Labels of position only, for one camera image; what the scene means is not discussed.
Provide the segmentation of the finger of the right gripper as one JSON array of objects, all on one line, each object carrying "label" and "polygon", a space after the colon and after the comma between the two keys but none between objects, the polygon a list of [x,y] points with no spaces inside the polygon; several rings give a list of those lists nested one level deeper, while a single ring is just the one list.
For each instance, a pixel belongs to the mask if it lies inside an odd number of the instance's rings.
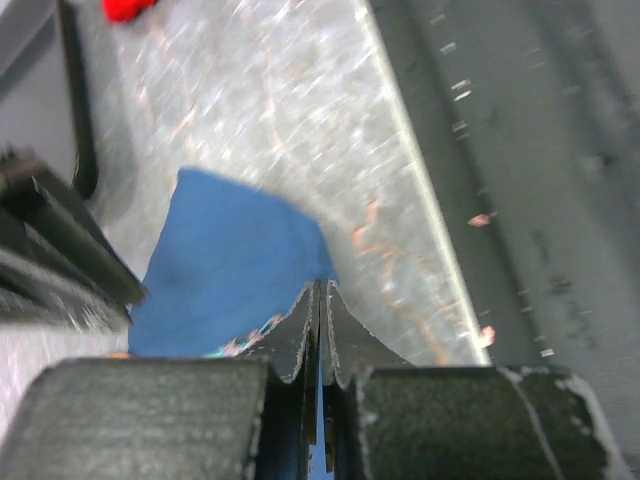
[{"label": "finger of the right gripper", "polygon": [[127,320],[146,296],[80,196],[28,151],[1,154],[1,317]]}]

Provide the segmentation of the blue paper napkin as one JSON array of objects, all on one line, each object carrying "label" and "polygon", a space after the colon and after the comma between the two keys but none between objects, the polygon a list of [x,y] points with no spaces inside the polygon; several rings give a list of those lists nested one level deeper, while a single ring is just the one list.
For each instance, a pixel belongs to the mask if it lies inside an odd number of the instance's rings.
[{"label": "blue paper napkin", "polygon": [[282,198],[180,169],[132,312],[135,357],[204,357],[289,313],[309,282],[335,279],[318,223]]}]

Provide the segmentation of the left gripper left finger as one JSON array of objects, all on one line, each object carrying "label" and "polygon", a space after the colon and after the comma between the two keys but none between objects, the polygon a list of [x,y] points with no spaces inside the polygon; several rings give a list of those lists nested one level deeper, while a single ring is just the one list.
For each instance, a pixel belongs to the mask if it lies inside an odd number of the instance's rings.
[{"label": "left gripper left finger", "polygon": [[1,447],[5,479],[305,479],[320,289],[247,352],[45,369]]}]

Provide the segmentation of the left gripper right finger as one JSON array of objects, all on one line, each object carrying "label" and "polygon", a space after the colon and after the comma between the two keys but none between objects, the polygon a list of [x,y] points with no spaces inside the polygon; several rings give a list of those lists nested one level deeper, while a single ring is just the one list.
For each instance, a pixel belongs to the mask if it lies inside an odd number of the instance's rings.
[{"label": "left gripper right finger", "polygon": [[416,367],[319,294],[326,465],[338,479],[626,479],[594,391],[562,368]]}]

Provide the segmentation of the iridescent gold spoon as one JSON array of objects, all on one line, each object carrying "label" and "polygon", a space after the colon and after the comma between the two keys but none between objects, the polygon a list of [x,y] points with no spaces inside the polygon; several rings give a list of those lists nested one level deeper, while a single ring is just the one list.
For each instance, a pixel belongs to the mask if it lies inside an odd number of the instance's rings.
[{"label": "iridescent gold spoon", "polygon": [[283,315],[274,315],[260,328],[252,330],[244,337],[232,339],[227,344],[219,347],[215,352],[204,355],[204,358],[236,357],[264,339],[283,319]]}]

